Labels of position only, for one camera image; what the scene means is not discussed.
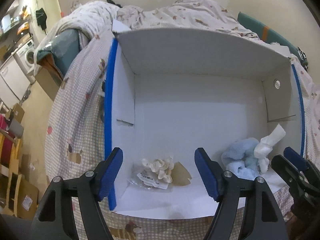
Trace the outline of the light blue fluffy scrunchie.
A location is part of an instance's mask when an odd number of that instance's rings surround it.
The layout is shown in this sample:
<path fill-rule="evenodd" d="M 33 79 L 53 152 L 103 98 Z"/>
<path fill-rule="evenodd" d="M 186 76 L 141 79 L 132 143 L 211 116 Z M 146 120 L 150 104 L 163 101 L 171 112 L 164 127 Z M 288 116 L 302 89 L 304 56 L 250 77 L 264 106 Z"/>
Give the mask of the light blue fluffy scrunchie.
<path fill-rule="evenodd" d="M 222 154 L 221 161 L 227 171 L 238 178 L 254 180 L 260 174 L 258 159 L 254 149 L 259 144 L 255 138 L 247 138 L 232 143 Z"/>

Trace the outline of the white knotted cloth scrunchie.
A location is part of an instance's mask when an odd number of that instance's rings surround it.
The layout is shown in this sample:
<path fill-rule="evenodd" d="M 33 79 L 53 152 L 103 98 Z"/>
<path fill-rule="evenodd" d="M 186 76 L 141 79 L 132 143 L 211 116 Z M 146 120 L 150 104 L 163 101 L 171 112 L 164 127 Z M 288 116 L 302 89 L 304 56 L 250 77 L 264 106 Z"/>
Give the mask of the white knotted cloth scrunchie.
<path fill-rule="evenodd" d="M 254 149 L 254 157 L 257 158 L 260 173 L 265 174 L 268 171 L 270 160 L 268 155 L 272 152 L 274 145 L 281 141 L 286 135 L 285 130 L 280 124 L 266 137 L 261 138 L 260 142 Z"/>

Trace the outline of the white plastic-wrapped scrunchie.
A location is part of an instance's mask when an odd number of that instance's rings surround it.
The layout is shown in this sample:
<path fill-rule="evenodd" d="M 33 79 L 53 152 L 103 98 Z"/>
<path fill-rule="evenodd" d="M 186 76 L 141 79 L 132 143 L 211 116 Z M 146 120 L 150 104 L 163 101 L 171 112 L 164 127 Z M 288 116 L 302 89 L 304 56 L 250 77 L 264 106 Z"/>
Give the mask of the white plastic-wrapped scrunchie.
<path fill-rule="evenodd" d="M 172 171 L 175 167 L 173 157 L 164 159 L 142 159 L 133 164 L 128 183 L 149 191 L 167 191 L 173 182 Z"/>

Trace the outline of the checked dog-print bed sheet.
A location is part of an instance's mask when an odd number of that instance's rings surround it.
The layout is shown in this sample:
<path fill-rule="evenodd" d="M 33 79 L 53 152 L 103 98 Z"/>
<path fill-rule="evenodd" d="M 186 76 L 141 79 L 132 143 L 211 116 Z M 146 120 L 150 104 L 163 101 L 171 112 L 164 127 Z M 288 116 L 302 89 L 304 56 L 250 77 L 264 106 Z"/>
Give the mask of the checked dog-print bed sheet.
<path fill-rule="evenodd" d="M 255 32 L 241 25 L 213 0 L 178 0 L 153 11 L 130 9 L 129 17 L 124 17 L 122 12 L 117 20 L 132 30 L 191 27 L 262 43 Z M 111 26 L 105 26 L 77 54 L 63 78 L 48 121 L 44 155 L 49 179 L 58 175 L 76 178 L 95 168 L 104 158 L 101 85 L 113 37 Z M 295 56 L 292 57 L 306 111 L 306 157 L 319 169 L 319 85 L 313 83 Z M 124 232 L 125 225 L 129 226 L 129 220 L 142 226 L 136 239 L 203 239 L 209 228 L 209 218 L 161 222 L 116 215 L 109 211 L 106 202 L 101 204 L 101 209 L 108 225 L 112 230 L 115 228 L 115 239 L 122 237 L 119 233 Z"/>

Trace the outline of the blue and white cardboard box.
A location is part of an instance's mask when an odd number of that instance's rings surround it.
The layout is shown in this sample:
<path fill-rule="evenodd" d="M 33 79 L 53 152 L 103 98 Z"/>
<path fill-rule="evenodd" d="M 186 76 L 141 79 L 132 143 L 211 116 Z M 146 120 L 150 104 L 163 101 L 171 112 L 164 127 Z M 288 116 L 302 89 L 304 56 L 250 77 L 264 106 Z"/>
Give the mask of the blue and white cardboard box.
<path fill-rule="evenodd" d="M 214 214 L 194 154 L 214 161 L 233 142 L 260 139 L 281 125 L 286 147 L 305 151 L 302 90 L 286 46 L 211 30 L 112 24 L 105 99 L 105 146 L 123 164 L 108 197 L 115 213 L 149 219 Z M 129 179 L 143 159 L 172 157 L 191 174 L 187 186 L 146 190 Z"/>

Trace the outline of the red suitcase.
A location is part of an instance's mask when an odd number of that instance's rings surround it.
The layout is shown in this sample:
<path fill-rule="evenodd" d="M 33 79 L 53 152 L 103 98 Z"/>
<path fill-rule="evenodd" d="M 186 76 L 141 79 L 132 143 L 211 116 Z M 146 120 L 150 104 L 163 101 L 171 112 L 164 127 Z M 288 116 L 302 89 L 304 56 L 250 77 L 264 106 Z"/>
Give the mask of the red suitcase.
<path fill-rule="evenodd" d="M 8 132 L 7 120 L 3 114 L 0 116 L 0 125 L 2 130 L 7 132 L 12 138 L 14 137 L 12 133 Z M 10 165 L 11 149 L 12 141 L 1 134 L 1 164 L 5 167 L 9 167 Z"/>

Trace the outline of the brown cardboard box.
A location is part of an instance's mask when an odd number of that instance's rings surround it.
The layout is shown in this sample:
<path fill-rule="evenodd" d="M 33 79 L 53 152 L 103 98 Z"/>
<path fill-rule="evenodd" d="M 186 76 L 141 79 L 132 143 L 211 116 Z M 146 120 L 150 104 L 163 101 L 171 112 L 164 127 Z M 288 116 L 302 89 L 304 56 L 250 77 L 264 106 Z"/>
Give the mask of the brown cardboard box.
<path fill-rule="evenodd" d="M 5 118 L 8 121 L 11 121 L 12 119 L 15 119 L 18 123 L 21 123 L 23 116 L 25 114 L 24 109 L 19 103 L 16 103 L 13 105 L 11 109 L 5 114 Z"/>

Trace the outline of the white kitchen cabinet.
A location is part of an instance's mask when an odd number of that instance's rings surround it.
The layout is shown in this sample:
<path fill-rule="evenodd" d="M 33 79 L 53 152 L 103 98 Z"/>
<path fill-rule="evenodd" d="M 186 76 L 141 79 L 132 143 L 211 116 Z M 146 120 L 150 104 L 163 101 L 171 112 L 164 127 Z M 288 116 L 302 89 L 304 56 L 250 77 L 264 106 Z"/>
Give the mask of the white kitchen cabinet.
<path fill-rule="evenodd" d="M 12 56 L 1 66 L 1 100 L 8 107 L 19 103 L 30 86 L 30 81 Z"/>

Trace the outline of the teal cushion under duvet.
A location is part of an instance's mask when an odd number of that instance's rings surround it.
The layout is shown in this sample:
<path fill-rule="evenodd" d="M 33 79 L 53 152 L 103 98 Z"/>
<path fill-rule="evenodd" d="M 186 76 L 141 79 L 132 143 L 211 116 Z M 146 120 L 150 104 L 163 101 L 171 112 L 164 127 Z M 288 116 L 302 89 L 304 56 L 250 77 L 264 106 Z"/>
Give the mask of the teal cushion under duvet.
<path fill-rule="evenodd" d="M 79 52 L 79 32 L 67 29 L 38 50 L 36 63 L 62 80 Z"/>

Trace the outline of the teal mattress edge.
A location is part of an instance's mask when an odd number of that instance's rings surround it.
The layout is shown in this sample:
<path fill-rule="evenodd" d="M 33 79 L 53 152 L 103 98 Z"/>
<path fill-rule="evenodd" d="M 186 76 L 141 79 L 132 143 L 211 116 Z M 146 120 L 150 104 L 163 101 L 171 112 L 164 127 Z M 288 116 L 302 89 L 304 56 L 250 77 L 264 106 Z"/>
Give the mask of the teal mattress edge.
<path fill-rule="evenodd" d="M 267 25 L 242 12 L 238 13 L 238 22 L 245 28 L 255 32 L 259 38 L 266 43 L 277 42 L 282 46 L 287 46 L 290 52 L 298 57 L 302 66 L 308 65 L 306 54 L 298 46 L 293 45 L 286 38 L 269 28 Z"/>

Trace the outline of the white washing machine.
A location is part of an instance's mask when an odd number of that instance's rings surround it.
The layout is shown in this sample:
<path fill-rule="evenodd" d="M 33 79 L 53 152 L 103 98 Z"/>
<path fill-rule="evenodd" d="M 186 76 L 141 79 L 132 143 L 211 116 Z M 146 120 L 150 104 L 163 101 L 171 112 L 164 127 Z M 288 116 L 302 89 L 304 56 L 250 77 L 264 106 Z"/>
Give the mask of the white washing machine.
<path fill-rule="evenodd" d="M 34 68 L 35 43 L 31 38 L 16 51 L 14 58 L 25 75 Z"/>

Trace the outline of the rumpled white duvet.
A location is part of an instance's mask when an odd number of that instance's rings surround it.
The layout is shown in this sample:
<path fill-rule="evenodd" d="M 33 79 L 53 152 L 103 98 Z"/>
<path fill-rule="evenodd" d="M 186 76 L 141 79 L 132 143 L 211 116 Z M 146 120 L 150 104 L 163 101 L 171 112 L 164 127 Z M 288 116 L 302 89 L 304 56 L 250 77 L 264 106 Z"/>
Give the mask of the rumpled white duvet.
<path fill-rule="evenodd" d="M 110 27 L 113 20 L 119 19 L 122 12 L 124 17 L 129 17 L 130 9 L 143 11 L 142 8 L 135 5 L 126 5 L 120 8 L 105 1 L 90 1 L 61 18 L 35 49 L 33 76 L 36 76 L 41 70 L 41 66 L 37 62 L 37 53 L 56 36 L 69 29 L 76 30 L 78 32 L 79 47 L 82 50 L 105 26 Z"/>

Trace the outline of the dark hanging garment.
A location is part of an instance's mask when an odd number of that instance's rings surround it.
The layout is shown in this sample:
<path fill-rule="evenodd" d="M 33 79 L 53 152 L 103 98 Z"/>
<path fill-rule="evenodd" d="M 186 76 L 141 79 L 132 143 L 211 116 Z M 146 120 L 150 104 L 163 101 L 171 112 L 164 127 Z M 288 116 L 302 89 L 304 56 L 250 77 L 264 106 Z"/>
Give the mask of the dark hanging garment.
<path fill-rule="evenodd" d="M 47 34 L 47 14 L 43 8 L 35 11 L 37 25 Z"/>

